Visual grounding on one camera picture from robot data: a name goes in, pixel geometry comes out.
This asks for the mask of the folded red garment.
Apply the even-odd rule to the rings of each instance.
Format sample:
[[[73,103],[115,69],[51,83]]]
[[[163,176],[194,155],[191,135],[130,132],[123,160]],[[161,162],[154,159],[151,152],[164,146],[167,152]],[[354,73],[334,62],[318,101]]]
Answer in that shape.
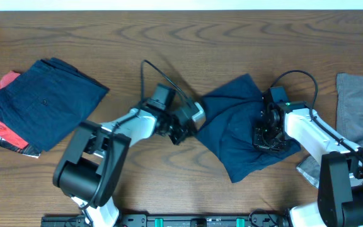
[[[14,71],[10,71],[6,75],[2,77],[0,80],[0,89],[6,87],[11,82],[13,82],[20,73],[16,73]],[[9,142],[10,144],[23,149],[25,148],[28,143],[22,139],[19,135],[17,135],[15,132],[13,132],[8,126],[6,126],[4,123],[0,121],[0,138],[3,140]]]

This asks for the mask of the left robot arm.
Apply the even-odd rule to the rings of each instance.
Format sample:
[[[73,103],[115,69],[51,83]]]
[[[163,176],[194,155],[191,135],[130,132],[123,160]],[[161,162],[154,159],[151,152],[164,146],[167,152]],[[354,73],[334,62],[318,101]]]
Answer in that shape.
[[[170,101],[147,98],[121,118],[96,124],[82,122],[53,174],[53,184],[70,197],[83,217],[64,226],[115,226],[120,214],[112,194],[131,146],[154,134],[167,135],[175,145],[197,131],[205,118],[200,103],[188,99],[175,111]]]

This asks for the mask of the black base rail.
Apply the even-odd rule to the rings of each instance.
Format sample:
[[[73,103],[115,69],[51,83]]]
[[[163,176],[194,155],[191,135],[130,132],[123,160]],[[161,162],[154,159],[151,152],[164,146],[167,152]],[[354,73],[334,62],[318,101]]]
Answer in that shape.
[[[290,227],[286,215],[257,209],[243,216],[124,214],[114,227]]]

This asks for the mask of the grey shorts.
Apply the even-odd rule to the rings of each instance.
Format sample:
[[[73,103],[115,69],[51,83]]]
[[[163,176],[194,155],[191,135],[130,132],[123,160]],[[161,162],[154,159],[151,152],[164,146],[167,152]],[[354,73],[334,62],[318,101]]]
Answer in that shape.
[[[336,131],[363,147],[363,76],[338,73]]]

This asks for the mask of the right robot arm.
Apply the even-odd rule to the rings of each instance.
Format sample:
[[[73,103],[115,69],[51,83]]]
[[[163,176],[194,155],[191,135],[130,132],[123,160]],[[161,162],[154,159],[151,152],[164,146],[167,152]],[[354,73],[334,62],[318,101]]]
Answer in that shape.
[[[271,154],[300,144],[320,165],[316,202],[289,211],[293,226],[363,226],[363,147],[318,118],[306,102],[268,102],[253,145]]]

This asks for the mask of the folded navy shorts on stack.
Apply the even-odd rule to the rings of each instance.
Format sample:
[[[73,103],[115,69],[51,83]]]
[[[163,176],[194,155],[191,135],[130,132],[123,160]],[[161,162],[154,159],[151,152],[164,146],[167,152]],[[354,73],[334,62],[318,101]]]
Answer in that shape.
[[[58,58],[41,59],[0,89],[0,122],[39,151],[49,151],[86,120],[108,92]]]

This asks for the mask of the folded black printed garment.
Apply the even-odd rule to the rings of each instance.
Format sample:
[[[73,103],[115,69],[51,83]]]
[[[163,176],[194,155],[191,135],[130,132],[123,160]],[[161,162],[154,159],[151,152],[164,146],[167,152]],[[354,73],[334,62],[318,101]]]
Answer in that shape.
[[[41,151],[37,150],[36,148],[32,147],[31,145],[27,145],[24,148],[19,148],[13,144],[7,142],[1,136],[0,136],[0,147],[14,151],[19,154],[23,154],[25,156],[30,156],[33,158],[39,158],[42,153]]]

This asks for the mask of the navy blue shorts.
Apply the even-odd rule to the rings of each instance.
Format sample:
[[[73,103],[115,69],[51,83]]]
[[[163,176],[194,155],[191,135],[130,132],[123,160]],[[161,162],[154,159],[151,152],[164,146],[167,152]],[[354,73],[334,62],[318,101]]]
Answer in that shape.
[[[290,141],[286,151],[266,153],[253,146],[255,124],[262,121],[262,92],[244,74],[202,96],[206,121],[196,138],[224,165],[232,183],[250,173],[280,162],[301,150]]]

